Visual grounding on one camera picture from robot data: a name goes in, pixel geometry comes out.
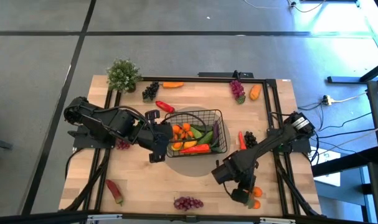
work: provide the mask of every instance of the red chili pepper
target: red chili pepper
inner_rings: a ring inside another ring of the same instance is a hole
[[[240,150],[247,149],[244,143],[243,133],[239,132],[239,140],[240,140]]]
[[[172,106],[169,106],[168,104],[162,102],[162,101],[156,101],[156,105],[161,108],[163,111],[168,113],[173,113],[175,111],[175,108]]]
[[[180,151],[181,153],[207,153],[211,152],[209,144],[201,144]]]
[[[124,201],[124,198],[122,197],[120,190],[118,190],[117,185],[113,181],[108,180],[108,179],[106,180],[106,184],[111,194],[113,194],[115,203],[120,204],[122,206],[122,202]]]

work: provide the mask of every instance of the gray floor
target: gray floor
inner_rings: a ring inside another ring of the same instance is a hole
[[[90,1],[0,1],[0,30],[80,30]],[[257,1],[284,7],[286,1]],[[342,18],[342,10],[347,16]],[[255,9],[242,1],[98,1],[89,30],[267,30],[358,31],[369,29],[354,4],[324,4],[309,14],[287,9]],[[0,215],[18,213],[42,140],[54,110],[77,37],[0,37],[0,139],[15,145],[0,149]],[[298,105],[323,95],[340,100],[365,90],[363,85],[327,85],[330,75],[361,76],[378,65],[378,48],[365,37],[86,37],[66,103],[85,96],[92,75],[105,74],[114,58],[130,58],[146,76],[196,76],[198,72],[251,71],[258,78],[293,80]],[[370,112],[365,96],[324,110],[324,125]],[[315,111],[306,115],[319,125]],[[371,128],[371,117],[327,129],[320,136]],[[33,212],[54,212],[71,154],[72,126],[60,119]],[[349,139],[331,138],[337,144]],[[361,151],[376,144],[369,136],[345,145]],[[321,198],[329,217],[361,220],[356,209]]]

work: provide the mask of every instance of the white cable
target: white cable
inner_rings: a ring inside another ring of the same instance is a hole
[[[312,8],[312,9],[310,9],[310,10],[307,10],[307,11],[302,11],[301,9],[298,9],[298,7],[297,7],[296,5],[291,6],[291,4],[292,4],[291,0],[287,0],[287,1],[290,3],[290,7],[294,7],[296,10],[298,10],[298,11],[300,11],[300,12],[310,12],[310,11],[312,11],[312,10],[317,9],[319,6],[321,6],[323,3],[326,2],[326,0],[323,0],[323,1],[322,1],[320,4],[318,4],[316,7]]]
[[[378,131],[378,128],[376,128],[376,129],[374,129],[374,130],[372,130],[372,131],[369,131],[368,133],[365,133],[365,134],[363,134],[362,136],[356,137],[356,138],[351,139],[351,140],[349,140],[349,141],[343,142],[343,143],[341,143],[341,144],[339,144],[339,145],[337,145],[337,146],[334,146],[334,147],[332,147],[331,149],[328,149],[327,151],[324,151],[324,152],[322,152],[322,153],[319,153],[319,155],[322,155],[323,153],[326,153],[326,152],[328,152],[328,151],[331,151],[331,150],[333,150],[333,149],[335,149],[335,148],[337,148],[337,147],[339,147],[339,146],[342,146],[343,144],[346,144],[346,143],[348,143],[348,142],[355,141],[355,140],[358,140],[358,139],[360,139],[360,138],[363,138],[364,136],[367,136],[367,135],[369,135],[369,134],[372,134],[372,133],[374,133],[374,132],[376,132],[376,131]]]
[[[253,4],[249,3],[247,0],[243,0],[245,3],[249,4],[250,6],[254,7],[255,9],[286,9],[284,7],[263,7],[263,6],[254,6]]]
[[[332,103],[342,103],[342,102],[345,102],[345,101],[348,101],[348,100],[351,100],[351,99],[355,99],[356,97],[359,97],[359,96],[361,96],[361,95],[363,95],[363,94],[366,94],[366,93],[367,93],[367,92],[364,92],[364,93],[362,93],[362,94],[359,94],[359,95],[357,95],[357,96],[350,97],[350,98],[345,99],[345,100],[334,100],[334,99],[331,99],[331,102],[332,102]]]

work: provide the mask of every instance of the potted plant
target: potted plant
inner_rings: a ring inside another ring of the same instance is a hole
[[[139,68],[130,60],[116,59],[113,66],[107,69],[110,88],[132,93],[136,90],[136,82],[141,81]]]

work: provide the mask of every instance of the black wire basket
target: black wire basket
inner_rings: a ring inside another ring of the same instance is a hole
[[[219,148],[219,150],[211,151],[208,153],[183,154],[183,153],[180,153],[179,151],[173,151],[171,148],[173,143],[170,143],[167,149],[168,157],[201,156],[201,155],[220,154],[220,153],[227,152],[224,119],[222,117],[222,112],[220,110],[199,110],[199,111],[182,111],[182,112],[177,112],[177,113],[168,113],[167,115],[165,115],[165,118],[168,118],[172,115],[179,114],[179,113],[193,114],[194,116],[197,116],[201,120],[203,120],[203,122],[209,128],[213,126],[215,122],[217,122],[218,129],[219,129],[219,138],[217,140],[218,143],[216,144],[216,146]],[[204,126],[202,122],[199,121],[197,118],[187,115],[187,114],[180,114],[180,115],[174,116],[173,118],[169,119],[169,122],[171,123],[171,126],[179,125],[180,127],[182,127],[184,123],[189,123],[190,125]]]

